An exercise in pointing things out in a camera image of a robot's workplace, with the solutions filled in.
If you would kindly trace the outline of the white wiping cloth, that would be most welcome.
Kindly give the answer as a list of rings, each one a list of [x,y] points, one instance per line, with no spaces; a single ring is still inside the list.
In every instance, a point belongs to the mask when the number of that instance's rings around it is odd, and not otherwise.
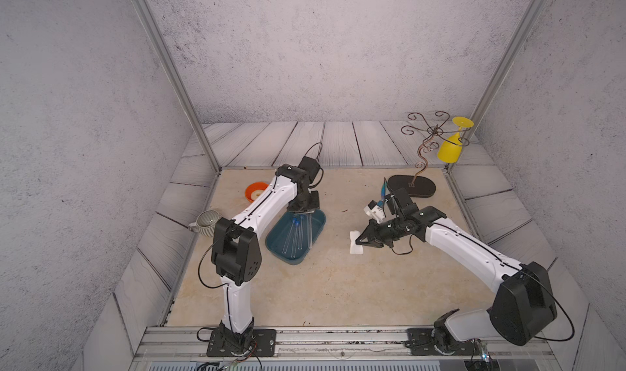
[[[361,233],[359,231],[351,231],[350,232],[350,254],[351,255],[362,255],[364,253],[363,245],[357,244],[357,239],[360,237]]]

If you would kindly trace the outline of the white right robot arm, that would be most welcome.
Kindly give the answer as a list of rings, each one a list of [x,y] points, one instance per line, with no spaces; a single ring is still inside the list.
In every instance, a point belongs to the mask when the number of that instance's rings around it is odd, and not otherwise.
[[[438,318],[432,332],[435,348],[451,355],[473,339],[503,338],[524,346],[558,316],[549,275],[538,263],[520,263],[463,231],[433,206],[397,213],[378,223],[370,219],[363,232],[352,232],[355,245],[392,247],[406,236],[443,251],[479,278],[494,294],[492,306],[470,312],[452,310]]]

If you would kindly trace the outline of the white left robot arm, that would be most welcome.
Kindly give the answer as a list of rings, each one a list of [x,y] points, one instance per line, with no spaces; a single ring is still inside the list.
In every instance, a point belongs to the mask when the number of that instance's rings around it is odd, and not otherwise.
[[[315,190],[315,179],[321,171],[318,161],[311,157],[303,157],[298,165],[282,165],[246,209],[215,224],[211,263],[221,279],[224,316],[211,338],[221,340],[234,353],[242,353],[254,341],[250,283],[262,264],[261,236],[281,214],[267,236],[267,248],[285,262],[297,265],[324,229],[326,217]]]

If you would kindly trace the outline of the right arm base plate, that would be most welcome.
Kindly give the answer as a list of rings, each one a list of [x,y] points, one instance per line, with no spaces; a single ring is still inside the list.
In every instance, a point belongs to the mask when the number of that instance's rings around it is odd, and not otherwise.
[[[473,340],[452,343],[448,346],[438,344],[432,328],[411,328],[406,330],[405,348],[412,356],[473,356],[477,354]]]

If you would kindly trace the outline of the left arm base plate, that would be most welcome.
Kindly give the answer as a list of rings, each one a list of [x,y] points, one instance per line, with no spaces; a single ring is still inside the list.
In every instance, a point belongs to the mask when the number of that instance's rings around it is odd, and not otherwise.
[[[252,329],[233,333],[224,326],[212,331],[206,355],[208,357],[253,356],[272,357],[276,350],[276,330]]]

